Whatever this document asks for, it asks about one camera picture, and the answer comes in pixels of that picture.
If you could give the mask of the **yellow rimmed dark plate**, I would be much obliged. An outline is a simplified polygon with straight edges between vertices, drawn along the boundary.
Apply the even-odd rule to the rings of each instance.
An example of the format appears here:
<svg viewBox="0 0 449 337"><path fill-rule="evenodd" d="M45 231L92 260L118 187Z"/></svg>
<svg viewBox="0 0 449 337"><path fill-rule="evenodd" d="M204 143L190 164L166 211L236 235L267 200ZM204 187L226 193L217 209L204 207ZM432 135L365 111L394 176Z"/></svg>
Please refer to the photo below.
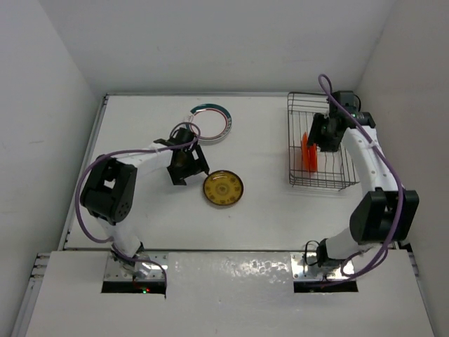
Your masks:
<svg viewBox="0 0 449 337"><path fill-rule="evenodd" d="M243 196L242 179L232 171L218 170L210 173L203 182L204 197L215 206L233 206Z"/></svg>

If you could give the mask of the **plain white plate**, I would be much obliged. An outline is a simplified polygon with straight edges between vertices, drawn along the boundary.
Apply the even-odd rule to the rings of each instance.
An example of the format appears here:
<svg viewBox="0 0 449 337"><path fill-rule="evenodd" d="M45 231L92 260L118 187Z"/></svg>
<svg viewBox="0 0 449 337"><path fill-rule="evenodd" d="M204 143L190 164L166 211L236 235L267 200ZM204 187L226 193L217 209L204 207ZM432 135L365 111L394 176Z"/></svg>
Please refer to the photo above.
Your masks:
<svg viewBox="0 0 449 337"><path fill-rule="evenodd" d="M223 141L232 129L232 116L221 105L206 103L192 108L186 116L187 127L199 134L202 145L214 145Z"/></svg>

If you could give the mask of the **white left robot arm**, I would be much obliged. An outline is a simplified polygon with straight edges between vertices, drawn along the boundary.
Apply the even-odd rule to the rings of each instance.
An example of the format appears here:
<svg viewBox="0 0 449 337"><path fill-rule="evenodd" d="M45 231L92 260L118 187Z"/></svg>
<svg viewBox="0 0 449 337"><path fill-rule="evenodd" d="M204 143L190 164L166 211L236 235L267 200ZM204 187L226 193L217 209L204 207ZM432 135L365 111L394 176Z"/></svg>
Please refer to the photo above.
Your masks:
<svg viewBox="0 0 449 337"><path fill-rule="evenodd" d="M196 124L182 122L166 140L155 140L145 148L103 154L91 163L81 174L75 191L76 217L87 238L111 243L112 252L123 265L146 263L141 256L143 243L126 222L137 181L159 169L168 171L174 185L185 185L187 178L209 173L200 135Z"/></svg>

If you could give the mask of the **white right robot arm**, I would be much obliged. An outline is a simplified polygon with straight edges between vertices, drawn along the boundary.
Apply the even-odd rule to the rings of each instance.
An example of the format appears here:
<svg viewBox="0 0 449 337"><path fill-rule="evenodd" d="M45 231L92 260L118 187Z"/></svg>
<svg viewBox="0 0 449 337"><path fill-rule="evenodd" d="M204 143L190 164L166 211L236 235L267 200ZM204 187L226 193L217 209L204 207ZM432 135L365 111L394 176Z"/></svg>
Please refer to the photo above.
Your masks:
<svg viewBox="0 0 449 337"><path fill-rule="evenodd" d="M351 91L333 92L328 113L315 114L310 131L302 136L302 163L308 171L317 168L319 152L344 148L355 165L363 194L348 228L319 242L318 267L342 266L377 244L386 252L390 243L407 238L420 202L416 191L397 182L397 173L384 161L371 113L360 111L355 100Z"/></svg>

